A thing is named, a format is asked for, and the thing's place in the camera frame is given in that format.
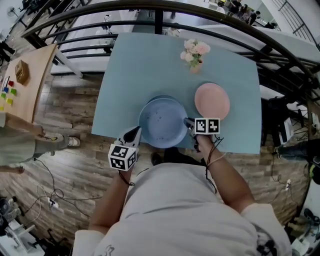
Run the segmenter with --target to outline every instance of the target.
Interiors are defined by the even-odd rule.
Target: power strip
[[[291,179],[288,179],[287,181],[286,181],[286,185],[285,185],[285,191],[288,191],[289,189],[290,189],[290,187],[291,187]]]
[[[57,209],[59,208],[59,204],[57,202],[51,200],[50,197],[48,197],[48,203],[49,203],[50,207],[54,207],[54,208],[57,208]]]

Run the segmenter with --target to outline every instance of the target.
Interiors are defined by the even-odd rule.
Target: metal railing
[[[311,34],[308,26],[305,24],[303,19],[297,13],[297,11],[292,7],[292,5],[287,0],[272,0],[273,3],[278,8],[278,11],[282,13],[286,21],[292,28],[292,33],[302,39],[308,40],[315,45],[320,50],[314,36]]]
[[[70,19],[75,19],[80,16],[90,15],[101,12],[117,11],[117,10],[154,10],[154,20],[122,20],[122,21],[108,21],[91,23],[86,25],[81,25],[77,27],[70,27],[64,30],[56,31],[52,34],[47,34],[45,36],[38,36],[38,32],[45,28],[48,28],[54,24],[65,22]],[[245,44],[239,40],[232,37],[228,37],[223,34],[208,31],[205,29],[182,25],[178,23],[163,22],[164,11],[166,12],[177,12],[187,15],[197,16],[210,21],[218,22],[230,26],[236,30],[239,30],[252,38],[259,40],[265,46],[262,49],[256,49],[248,44]],[[162,0],[116,0],[107,1],[101,3],[90,4],[86,6],[80,6],[78,8],[68,10],[66,12],[57,14],[45,20],[41,24],[35,25],[37,20],[32,21],[33,25],[30,25],[28,29],[22,34],[30,44],[35,48],[41,48],[46,46],[46,40],[50,38],[57,39],[57,36],[67,35],[70,32],[85,30],[89,28],[98,27],[108,27],[108,26],[120,26],[120,25],[145,25],[153,26],[155,34],[161,34],[163,27],[171,27],[176,29],[188,30],[196,33],[201,33],[207,36],[218,38],[224,40],[231,44],[240,46],[247,49],[248,52],[236,52],[248,59],[256,62],[258,67],[259,81],[261,85],[271,88],[284,95],[290,95],[294,97],[296,101],[301,104],[306,104],[307,98],[312,99],[312,93],[316,97],[320,97],[315,92],[315,89],[319,87],[318,80],[314,77],[312,71],[317,70],[320,64],[307,59],[295,57],[289,50],[283,47],[280,43],[275,41],[273,38],[264,34],[262,31],[247,25],[246,23],[222,14],[220,12],[198,7],[191,4],[173,2],[173,1],[162,1]],[[71,39],[66,39],[65,37],[61,40],[57,40],[58,45],[63,45],[78,41],[89,41],[93,39],[101,38],[113,38],[116,40],[118,34],[99,34],[99,35],[89,35],[83,37],[76,37]],[[88,45],[82,47],[68,48],[62,50],[63,53],[67,52],[77,52],[83,50],[91,49],[104,49],[110,48],[113,45]],[[271,51],[275,50],[277,54],[271,54]],[[95,53],[95,54],[78,54],[67,56],[68,59],[75,58],[87,58],[87,57],[107,57],[110,53]],[[277,66],[277,69],[271,69],[268,64],[273,64]],[[300,69],[300,72],[292,72],[291,68]]]

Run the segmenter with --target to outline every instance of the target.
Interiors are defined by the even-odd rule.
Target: green block
[[[16,96],[16,95],[17,95],[17,89],[13,89],[13,88],[12,88],[11,91],[10,91],[10,93],[12,93],[13,95]]]

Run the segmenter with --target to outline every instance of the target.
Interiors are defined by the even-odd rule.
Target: blue plate
[[[144,106],[139,116],[142,136],[156,148],[174,147],[186,136],[186,117],[185,108],[177,100],[153,98]]]

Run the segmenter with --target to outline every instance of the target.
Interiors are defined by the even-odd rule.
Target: flower
[[[186,53],[185,56],[184,56],[184,59],[185,59],[187,62],[192,62],[192,61],[194,60],[194,57],[192,56],[192,54]]]
[[[189,39],[188,41],[184,41],[184,48],[187,50],[192,49],[195,47],[195,40],[194,39]]]
[[[181,52],[180,53],[180,58],[181,58],[181,60],[185,60],[186,59],[186,52],[185,51],[183,51],[183,52]]]
[[[205,42],[198,42],[198,44],[194,47],[194,50],[198,54],[204,55],[204,54],[210,52],[210,46],[207,45]]]

